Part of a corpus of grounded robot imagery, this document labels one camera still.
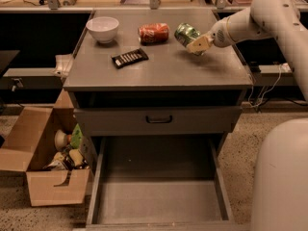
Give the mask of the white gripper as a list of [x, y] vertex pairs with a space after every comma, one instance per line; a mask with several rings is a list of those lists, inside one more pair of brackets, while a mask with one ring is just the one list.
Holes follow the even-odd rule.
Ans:
[[202, 35], [186, 46], [188, 52], [195, 55], [202, 55], [212, 45], [220, 48], [232, 45], [233, 40], [230, 38], [227, 26], [227, 17], [217, 21], [209, 31], [210, 36]]

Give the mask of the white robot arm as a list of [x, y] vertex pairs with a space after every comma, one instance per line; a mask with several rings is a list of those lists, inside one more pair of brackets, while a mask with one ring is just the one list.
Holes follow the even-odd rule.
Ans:
[[[308, 98], [308, 30], [292, 0], [252, 0], [216, 22], [186, 49], [200, 53], [244, 41], [272, 40]], [[274, 127], [258, 151], [250, 231], [308, 231], [308, 120]]]

